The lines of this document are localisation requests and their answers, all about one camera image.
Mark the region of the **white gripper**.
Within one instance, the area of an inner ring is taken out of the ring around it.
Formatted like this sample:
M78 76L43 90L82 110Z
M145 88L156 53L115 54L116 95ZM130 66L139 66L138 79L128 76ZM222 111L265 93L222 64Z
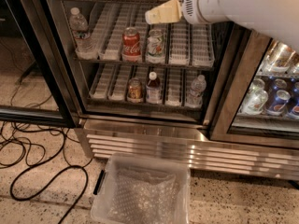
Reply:
M145 13L147 24L175 23L181 17L189 24L212 24L228 21L220 0L169 0Z

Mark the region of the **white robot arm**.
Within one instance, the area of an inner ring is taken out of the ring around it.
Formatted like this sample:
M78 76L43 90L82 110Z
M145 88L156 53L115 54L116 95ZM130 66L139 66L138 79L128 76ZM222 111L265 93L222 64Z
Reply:
M170 0L145 13L148 24L232 21L299 51L299 0Z

